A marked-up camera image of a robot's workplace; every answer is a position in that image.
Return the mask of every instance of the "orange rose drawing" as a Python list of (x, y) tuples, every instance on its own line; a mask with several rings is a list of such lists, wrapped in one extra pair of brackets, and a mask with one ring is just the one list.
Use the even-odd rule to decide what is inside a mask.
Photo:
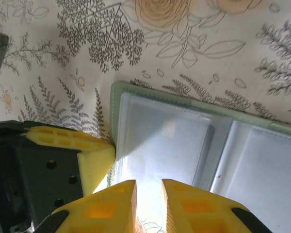
[(190, 2), (191, 0), (135, 0), (135, 10), (138, 21), (144, 28), (170, 32), (184, 17), (187, 18)]
[(224, 11), (230, 15), (240, 14), (251, 10), (262, 0), (207, 0), (214, 9)]

